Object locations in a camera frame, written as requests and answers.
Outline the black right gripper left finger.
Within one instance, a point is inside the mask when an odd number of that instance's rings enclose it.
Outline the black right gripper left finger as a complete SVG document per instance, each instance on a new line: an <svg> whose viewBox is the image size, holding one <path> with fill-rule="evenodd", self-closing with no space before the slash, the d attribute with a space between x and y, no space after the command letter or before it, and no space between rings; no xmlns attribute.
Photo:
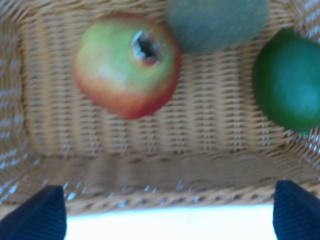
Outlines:
<svg viewBox="0 0 320 240"><path fill-rule="evenodd" d="M64 190L48 185L0 220L2 240L63 240L67 232Z"/></svg>

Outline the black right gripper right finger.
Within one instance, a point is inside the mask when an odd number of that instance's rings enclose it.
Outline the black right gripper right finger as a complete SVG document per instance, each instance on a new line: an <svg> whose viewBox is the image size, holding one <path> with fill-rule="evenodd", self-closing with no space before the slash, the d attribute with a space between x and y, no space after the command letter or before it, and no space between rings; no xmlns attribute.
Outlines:
<svg viewBox="0 0 320 240"><path fill-rule="evenodd" d="M272 224L278 240L318 240L320 199L293 181L278 181Z"/></svg>

